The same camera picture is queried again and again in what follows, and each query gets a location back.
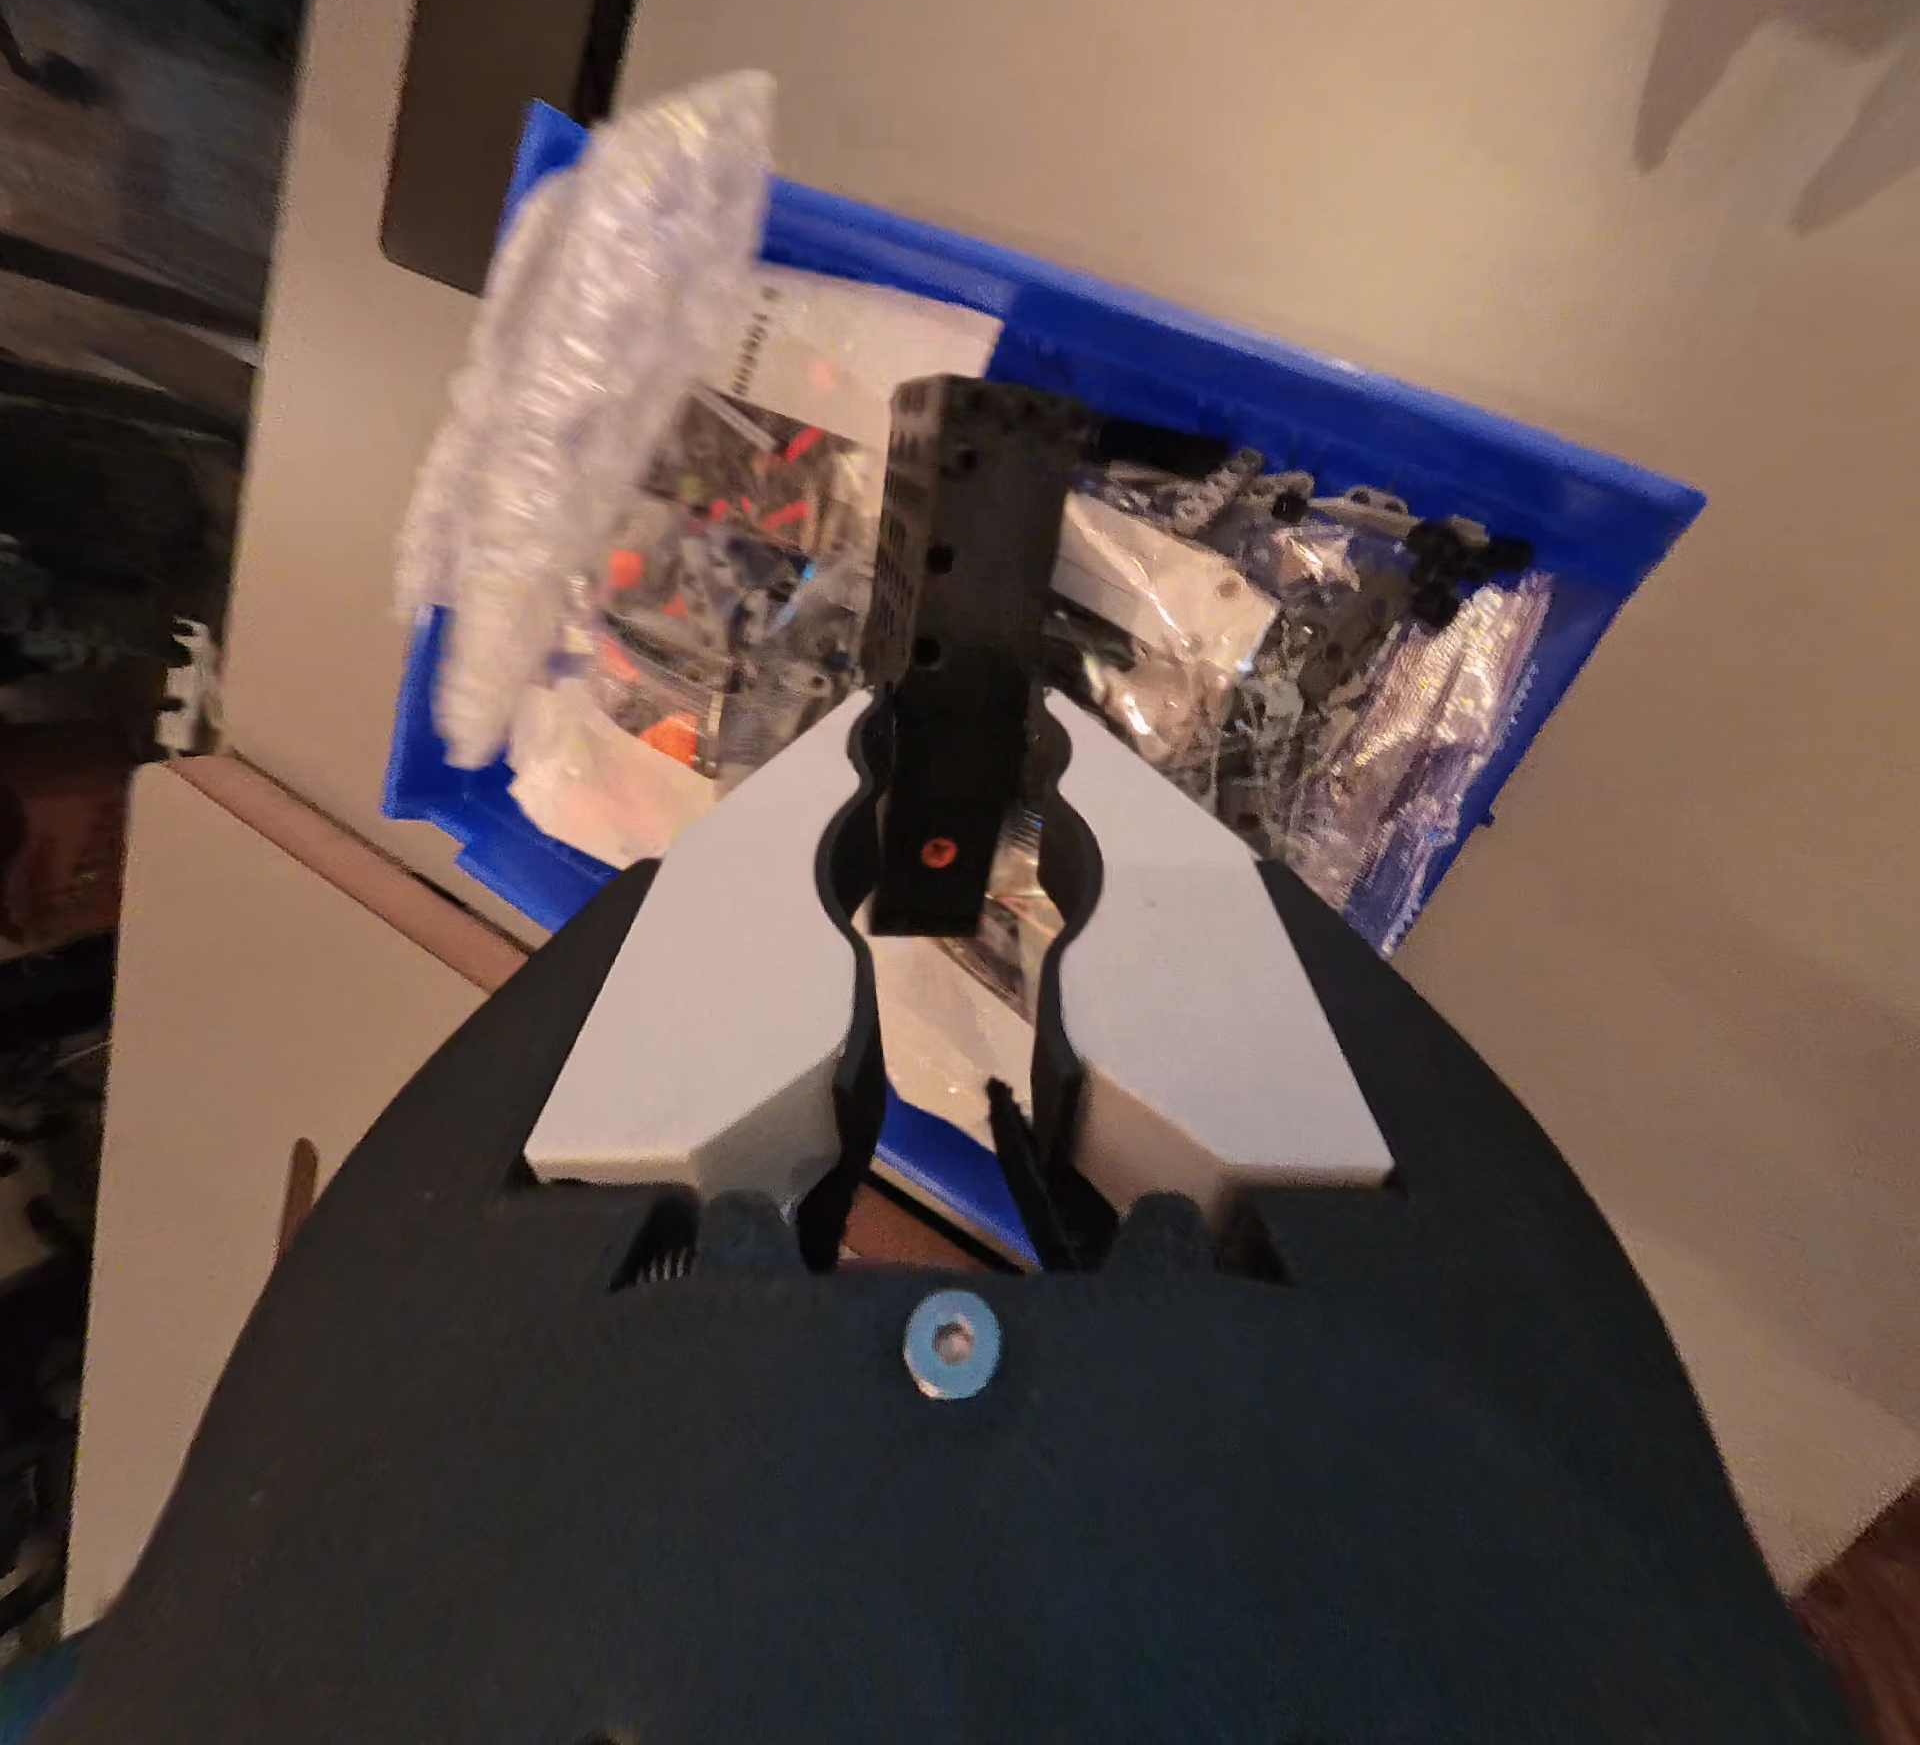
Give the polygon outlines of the crinkled clear plastic bag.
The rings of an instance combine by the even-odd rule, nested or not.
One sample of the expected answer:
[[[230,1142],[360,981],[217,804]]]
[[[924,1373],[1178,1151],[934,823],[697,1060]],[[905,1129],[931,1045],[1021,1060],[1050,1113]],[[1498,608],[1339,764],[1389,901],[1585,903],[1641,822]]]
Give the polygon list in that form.
[[[1465,797],[1534,693],[1550,572],[1462,594],[1450,624],[1398,622],[1357,686],[1306,745],[1278,823],[1278,858],[1379,958],[1413,928]]]

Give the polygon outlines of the bubble wrap bag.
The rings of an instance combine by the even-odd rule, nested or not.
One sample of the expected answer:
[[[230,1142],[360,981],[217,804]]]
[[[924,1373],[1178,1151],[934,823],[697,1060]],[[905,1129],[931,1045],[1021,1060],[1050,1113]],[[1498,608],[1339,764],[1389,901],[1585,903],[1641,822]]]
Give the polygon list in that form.
[[[770,75],[732,70],[592,125],[495,244],[393,547],[393,608],[443,624],[452,767],[503,757],[598,608],[612,526],[753,269],[774,103]]]

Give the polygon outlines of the black perforated plastic block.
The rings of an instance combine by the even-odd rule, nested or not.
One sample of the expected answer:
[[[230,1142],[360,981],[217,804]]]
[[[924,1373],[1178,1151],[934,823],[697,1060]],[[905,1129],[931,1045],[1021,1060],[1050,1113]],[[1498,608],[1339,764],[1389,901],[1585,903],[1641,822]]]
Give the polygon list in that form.
[[[895,392],[860,668],[890,701],[875,936],[978,928],[1031,764],[1067,482],[1092,413],[978,377]]]

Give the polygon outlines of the blue plastic bin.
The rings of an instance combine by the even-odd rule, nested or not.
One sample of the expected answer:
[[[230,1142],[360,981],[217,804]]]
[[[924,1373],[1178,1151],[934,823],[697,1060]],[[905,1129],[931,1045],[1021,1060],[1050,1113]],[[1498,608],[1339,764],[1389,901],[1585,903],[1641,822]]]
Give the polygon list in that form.
[[[990,377],[1017,387],[1088,387],[1092,428],[1135,424],[1171,428],[1179,415],[1199,424],[1195,442],[1232,437],[1310,437],[1320,465],[1379,465],[1399,484],[1428,492],[1435,506],[1460,502],[1485,526],[1517,519],[1523,533],[1548,547],[1554,568],[1591,579],[1607,633],[1643,572],[1702,509],[1702,496],[1662,482],[1623,462],[1570,448],[1510,418],[1399,387],[1372,375],[1288,352],[1272,339],[1178,316],[1149,298],[1121,292],[1005,247],[964,241],[946,230],[900,221],[875,206],[770,182],[765,210],[768,252],[824,256],[827,277],[931,283],[959,304],[1005,308],[1009,356],[995,356]],[[493,1189],[559,1189],[561,1203],[603,1193],[612,1207],[642,1207],[658,1199],[719,1201],[752,1193],[774,1201],[796,1230],[811,1272],[832,1272],[832,1253],[848,1221],[855,1180],[867,1172],[882,1123],[882,1050],[874,986],[870,897],[881,881],[881,804],[890,757],[890,701],[881,693],[853,732],[860,784],[827,823],[816,881],[827,916],[855,946],[855,1015],[834,1067],[834,1123],[840,1154],[808,1199],[765,1199],[729,1189],[702,1199],[690,1187],[638,1185],[540,1185],[525,1146],[561,1073],[585,1011],[603,987],[612,959],[634,922],[659,864],[625,871],[602,889],[526,968],[490,997],[467,1028],[425,1060],[415,1082],[381,1117],[393,1135],[409,1107],[425,1107],[454,1088],[454,1117],[476,1137],[479,1180]],[[1031,764],[1044,810],[1044,886],[1066,908],[1072,928],[1100,885],[1092,839],[1060,810],[1066,736],[1035,693]],[[1282,1213],[1306,1213],[1351,1227],[1372,1213],[1412,1203],[1413,1159],[1428,1159],[1412,1137],[1438,1131],[1435,1159],[1451,1172],[1428,1180],[1486,1187],[1498,1214],[1517,1220],[1523,1187],[1498,1185],[1498,1163],[1542,1165],[1548,1203],[1570,1193],[1570,1207],[1600,1221],[1595,1203],[1573,1185],[1535,1117],[1500,1085],[1473,1046],[1384,962],[1360,936],[1337,918],[1278,858],[1256,864],[1260,881],[1310,971],[1310,986],[1331,1015],[1335,1038],[1360,1085],[1389,1146],[1393,1168],[1384,1187],[1243,1187],[1237,1193],[1095,1193],[1067,1163],[1072,1110],[1078,1103],[1078,1060],[1066,1050],[1059,1021],[1054,958],[1044,959],[1035,1120],[997,1103],[995,1137],[1009,1199],[1021,1207],[1031,1247],[1047,1273],[1092,1273],[1157,1213],[1183,1207],[1183,1221],[1204,1231],[1210,1253],[1232,1261],[1252,1247],[1252,1230],[1273,1230]]]

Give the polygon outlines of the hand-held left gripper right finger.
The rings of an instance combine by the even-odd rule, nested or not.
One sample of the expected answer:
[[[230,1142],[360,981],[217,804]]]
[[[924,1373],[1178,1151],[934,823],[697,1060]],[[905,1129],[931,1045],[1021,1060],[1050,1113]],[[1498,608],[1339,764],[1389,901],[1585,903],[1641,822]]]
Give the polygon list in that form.
[[[1072,1168],[1095,1193],[1384,1187],[1389,1146],[1256,857],[1078,701],[1044,708],[1100,871],[1050,962]]]

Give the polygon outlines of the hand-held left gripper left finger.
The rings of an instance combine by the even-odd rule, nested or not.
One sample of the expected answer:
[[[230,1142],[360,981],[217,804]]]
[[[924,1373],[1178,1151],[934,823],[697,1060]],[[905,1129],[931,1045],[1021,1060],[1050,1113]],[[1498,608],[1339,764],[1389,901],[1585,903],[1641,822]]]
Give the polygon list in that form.
[[[855,946],[816,864],[870,708],[853,695],[675,839],[526,1135],[540,1185],[808,1199],[827,1180]]]

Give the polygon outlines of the clear bag of grey beams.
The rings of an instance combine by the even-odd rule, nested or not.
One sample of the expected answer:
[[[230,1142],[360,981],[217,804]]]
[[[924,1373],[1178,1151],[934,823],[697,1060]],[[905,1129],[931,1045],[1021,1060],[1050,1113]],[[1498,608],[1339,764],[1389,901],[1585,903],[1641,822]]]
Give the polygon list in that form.
[[[1377,484],[1328,492],[1249,448],[1204,477],[1106,462],[1066,502],[1050,680],[1278,858],[1306,745],[1357,697],[1398,622],[1443,627],[1462,594],[1534,568],[1523,538]]]

